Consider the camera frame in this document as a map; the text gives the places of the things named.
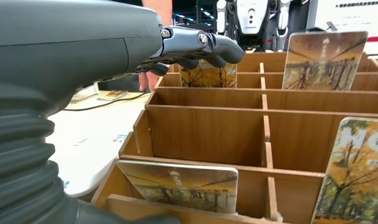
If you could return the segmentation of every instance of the card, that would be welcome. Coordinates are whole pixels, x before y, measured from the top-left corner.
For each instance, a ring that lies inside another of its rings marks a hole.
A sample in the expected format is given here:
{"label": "card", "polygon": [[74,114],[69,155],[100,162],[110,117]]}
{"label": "card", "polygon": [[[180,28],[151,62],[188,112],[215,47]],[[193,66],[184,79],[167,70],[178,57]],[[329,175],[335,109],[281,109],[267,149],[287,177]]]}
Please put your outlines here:
{"label": "card", "polygon": [[205,60],[200,60],[197,68],[187,70],[179,66],[182,87],[236,88],[237,64],[227,63],[216,68]]}
{"label": "card", "polygon": [[144,161],[117,161],[148,201],[222,213],[235,213],[238,171]]}
{"label": "card", "polygon": [[350,90],[367,36],[367,32],[291,35],[282,89]]}
{"label": "card", "polygon": [[313,224],[378,224],[378,119],[340,122]]}

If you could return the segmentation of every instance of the black cable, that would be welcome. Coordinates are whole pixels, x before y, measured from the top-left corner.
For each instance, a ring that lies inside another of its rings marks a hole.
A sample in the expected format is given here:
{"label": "black cable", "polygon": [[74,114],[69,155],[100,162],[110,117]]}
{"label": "black cable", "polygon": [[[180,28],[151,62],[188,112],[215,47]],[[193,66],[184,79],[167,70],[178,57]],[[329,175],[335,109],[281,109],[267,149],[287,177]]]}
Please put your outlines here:
{"label": "black cable", "polygon": [[78,112],[78,111],[88,111],[88,110],[92,110],[92,109],[95,109],[95,108],[98,108],[98,107],[102,107],[102,106],[107,106],[107,105],[110,105],[112,103],[116,103],[118,101],[124,101],[124,100],[132,100],[132,99],[136,99],[136,98],[139,98],[143,95],[147,94],[147,92],[144,92],[136,97],[131,97],[131,98],[123,98],[123,99],[117,99],[117,100],[113,100],[112,102],[109,102],[109,103],[106,103],[106,104],[102,104],[102,105],[98,105],[98,106],[93,106],[93,107],[88,107],[88,108],[82,108],[82,109],[63,109],[63,111],[75,111],[75,112]]}

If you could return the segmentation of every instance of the metal screw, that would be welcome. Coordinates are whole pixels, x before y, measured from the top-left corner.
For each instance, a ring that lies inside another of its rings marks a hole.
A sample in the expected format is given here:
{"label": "metal screw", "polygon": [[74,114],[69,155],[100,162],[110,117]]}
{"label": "metal screw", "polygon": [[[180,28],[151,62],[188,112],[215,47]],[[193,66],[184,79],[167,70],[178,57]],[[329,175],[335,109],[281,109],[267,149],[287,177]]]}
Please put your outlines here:
{"label": "metal screw", "polygon": [[206,44],[208,42],[207,35],[204,33],[199,34],[199,41],[201,44]]}
{"label": "metal screw", "polygon": [[162,29],[161,30],[161,36],[164,37],[164,38],[171,37],[171,33],[167,29]]}

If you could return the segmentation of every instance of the person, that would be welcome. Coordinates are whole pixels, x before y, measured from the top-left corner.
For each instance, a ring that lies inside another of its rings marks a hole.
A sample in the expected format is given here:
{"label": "person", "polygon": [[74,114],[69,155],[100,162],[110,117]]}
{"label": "person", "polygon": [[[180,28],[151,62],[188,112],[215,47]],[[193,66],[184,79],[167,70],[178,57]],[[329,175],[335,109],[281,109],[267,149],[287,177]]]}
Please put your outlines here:
{"label": "person", "polygon": [[[111,0],[131,5],[143,6],[153,9],[159,14],[163,21],[163,26],[171,25],[172,19],[172,0]],[[98,83],[100,90],[125,90],[129,92],[154,91],[154,87],[159,76],[146,72],[136,75],[129,75],[120,79]]]}

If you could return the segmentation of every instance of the yellow leaves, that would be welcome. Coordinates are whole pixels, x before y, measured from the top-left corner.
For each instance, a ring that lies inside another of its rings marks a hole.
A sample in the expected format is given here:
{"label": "yellow leaves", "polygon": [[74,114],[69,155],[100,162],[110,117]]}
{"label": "yellow leaves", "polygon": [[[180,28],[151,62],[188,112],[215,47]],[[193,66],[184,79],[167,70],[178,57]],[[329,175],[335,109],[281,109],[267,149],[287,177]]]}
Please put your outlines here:
{"label": "yellow leaves", "polygon": [[193,70],[180,69],[185,87],[236,87],[237,65],[226,64],[224,68],[214,68],[208,62],[200,60]]}

